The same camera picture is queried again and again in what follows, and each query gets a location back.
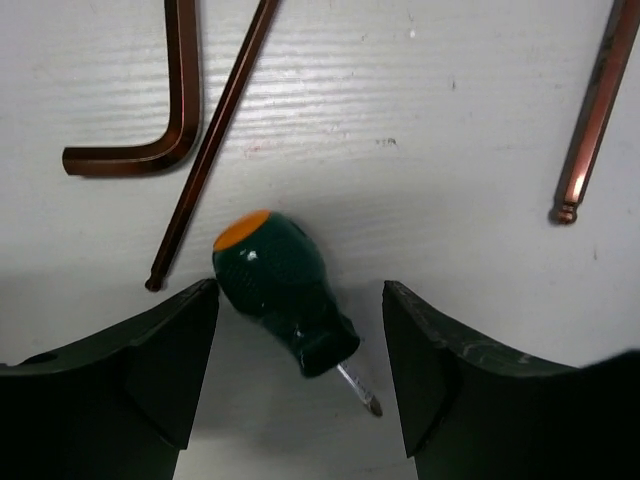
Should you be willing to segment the large brown hex key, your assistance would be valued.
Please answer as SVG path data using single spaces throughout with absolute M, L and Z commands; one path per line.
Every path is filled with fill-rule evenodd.
M 170 169 L 195 143 L 201 121 L 197 2 L 164 3 L 169 115 L 155 141 L 132 146 L 66 147 L 62 166 L 70 176 L 134 177 Z

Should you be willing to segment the green stubby screwdriver orange cap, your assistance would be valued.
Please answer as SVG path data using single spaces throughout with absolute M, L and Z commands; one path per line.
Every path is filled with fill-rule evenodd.
M 279 341 L 304 378 L 335 370 L 371 415 L 383 416 L 379 399 L 349 365 L 361 338 L 338 305 L 318 247 L 299 225 L 277 211 L 252 211 L 218 236 L 212 263 L 233 308 Z

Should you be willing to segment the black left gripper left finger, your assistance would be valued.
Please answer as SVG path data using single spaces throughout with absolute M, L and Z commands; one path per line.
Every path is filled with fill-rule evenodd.
M 219 308 L 215 280 L 1 368 L 4 479 L 170 479 L 188 447 Z

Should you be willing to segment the thin brown hex key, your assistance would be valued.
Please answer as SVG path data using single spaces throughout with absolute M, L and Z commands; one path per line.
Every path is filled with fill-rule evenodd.
M 209 172 L 231 124 L 279 4 L 278 0 L 258 2 L 251 24 L 158 248 L 150 276 L 145 282 L 145 288 L 150 292 L 158 292 L 162 289 L 165 278 L 176 258 Z

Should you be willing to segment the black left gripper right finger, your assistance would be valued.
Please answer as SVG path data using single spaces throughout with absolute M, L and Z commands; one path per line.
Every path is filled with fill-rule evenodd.
M 397 281 L 383 323 L 421 479 L 635 479 L 639 354 L 570 367 L 507 346 Z

